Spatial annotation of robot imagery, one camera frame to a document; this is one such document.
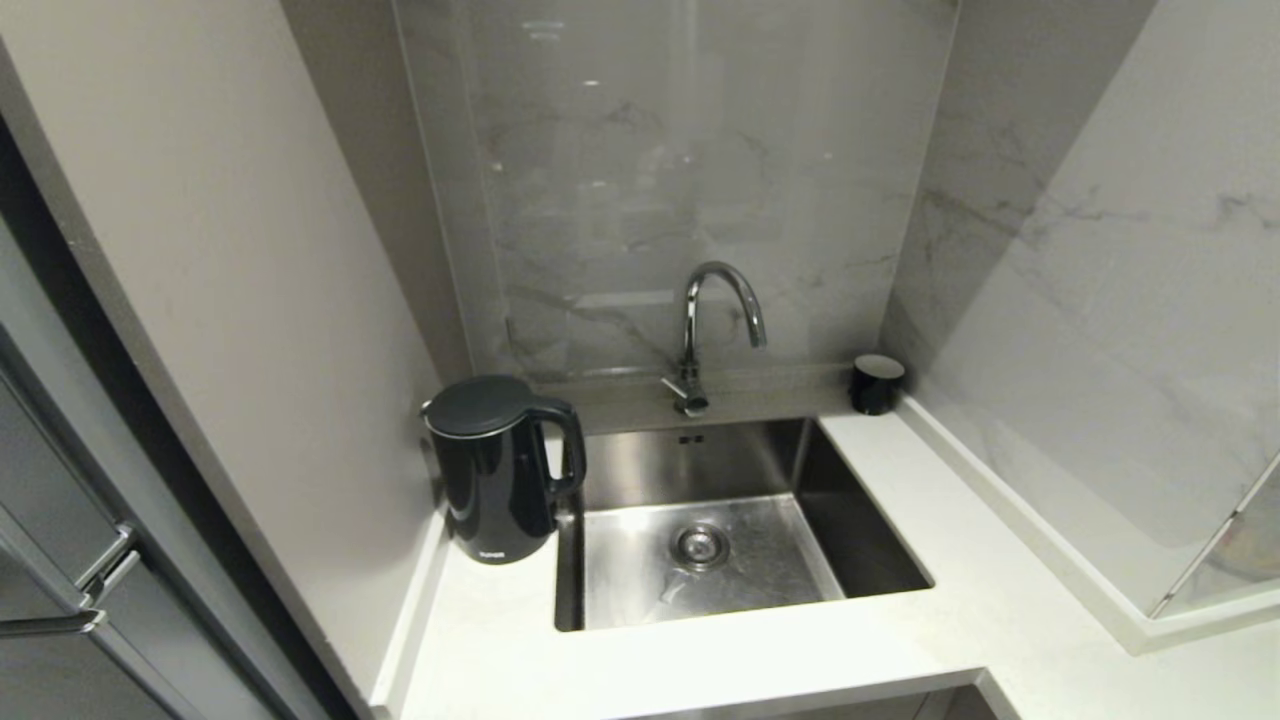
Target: gooseneck faucet spout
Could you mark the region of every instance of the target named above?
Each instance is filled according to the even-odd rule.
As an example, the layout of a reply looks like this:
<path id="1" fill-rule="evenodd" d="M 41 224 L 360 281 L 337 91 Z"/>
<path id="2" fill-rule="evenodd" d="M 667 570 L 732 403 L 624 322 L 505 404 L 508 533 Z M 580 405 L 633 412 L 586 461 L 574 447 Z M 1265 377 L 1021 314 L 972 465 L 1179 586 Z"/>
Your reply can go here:
<path id="1" fill-rule="evenodd" d="M 751 347 L 764 347 L 769 343 L 768 336 L 764 333 L 760 301 L 756 300 L 751 283 L 742 273 L 733 265 L 714 260 L 694 268 L 685 290 L 685 350 L 680 361 L 680 380 L 678 383 L 667 378 L 662 380 L 678 397 L 676 410 L 690 418 L 700 416 L 709 405 L 698 378 L 698 297 L 701 293 L 703 282 L 710 275 L 723 278 L 737 293 L 746 318 L 746 332 L 751 338 Z"/>

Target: white countertop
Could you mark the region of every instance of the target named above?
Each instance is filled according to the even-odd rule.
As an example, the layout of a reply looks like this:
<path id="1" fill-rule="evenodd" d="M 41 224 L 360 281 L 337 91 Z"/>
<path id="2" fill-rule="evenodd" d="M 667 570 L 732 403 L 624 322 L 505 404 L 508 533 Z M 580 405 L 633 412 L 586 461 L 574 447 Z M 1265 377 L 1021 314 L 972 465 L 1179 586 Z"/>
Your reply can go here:
<path id="1" fill-rule="evenodd" d="M 1280 717 L 1280 623 L 1133 657 L 901 419 L 822 425 L 936 587 L 559 633 L 556 538 L 499 566 L 451 547 L 404 717 L 628 717 L 842 689 L 860 701 L 980 669 L 1023 720 Z"/>

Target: black cup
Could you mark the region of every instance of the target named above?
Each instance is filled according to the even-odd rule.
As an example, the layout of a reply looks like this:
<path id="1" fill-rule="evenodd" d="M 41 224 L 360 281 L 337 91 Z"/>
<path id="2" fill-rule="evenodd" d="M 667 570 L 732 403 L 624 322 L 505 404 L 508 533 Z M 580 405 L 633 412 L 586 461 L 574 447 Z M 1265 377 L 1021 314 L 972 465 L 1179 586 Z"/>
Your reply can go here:
<path id="1" fill-rule="evenodd" d="M 863 415 L 883 415 L 893 409 L 897 388 L 906 368 L 883 355 L 860 355 L 854 360 L 854 382 L 849 396 L 854 410 Z"/>

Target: kettle lid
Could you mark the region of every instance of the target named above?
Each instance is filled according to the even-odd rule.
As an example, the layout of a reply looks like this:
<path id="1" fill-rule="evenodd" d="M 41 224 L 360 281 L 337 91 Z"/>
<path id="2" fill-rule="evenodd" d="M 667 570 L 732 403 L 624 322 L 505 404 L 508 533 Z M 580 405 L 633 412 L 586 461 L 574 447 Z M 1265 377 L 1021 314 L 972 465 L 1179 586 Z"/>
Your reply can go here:
<path id="1" fill-rule="evenodd" d="M 511 375 L 479 375 L 444 388 L 422 419 L 442 436 L 486 436 L 518 423 L 532 400 L 534 391 Z"/>

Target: kettle handle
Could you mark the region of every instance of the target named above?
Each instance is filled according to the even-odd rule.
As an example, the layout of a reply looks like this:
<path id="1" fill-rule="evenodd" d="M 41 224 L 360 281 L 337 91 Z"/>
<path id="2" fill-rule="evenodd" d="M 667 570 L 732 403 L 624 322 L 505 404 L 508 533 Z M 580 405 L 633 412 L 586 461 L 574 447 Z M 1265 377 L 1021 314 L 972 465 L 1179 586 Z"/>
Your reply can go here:
<path id="1" fill-rule="evenodd" d="M 534 420 L 559 425 L 564 433 L 563 478 L 547 478 L 547 489 L 552 497 L 577 492 L 586 478 L 586 443 L 582 441 L 582 424 L 577 421 L 573 406 L 554 397 L 535 397 L 529 407 Z"/>

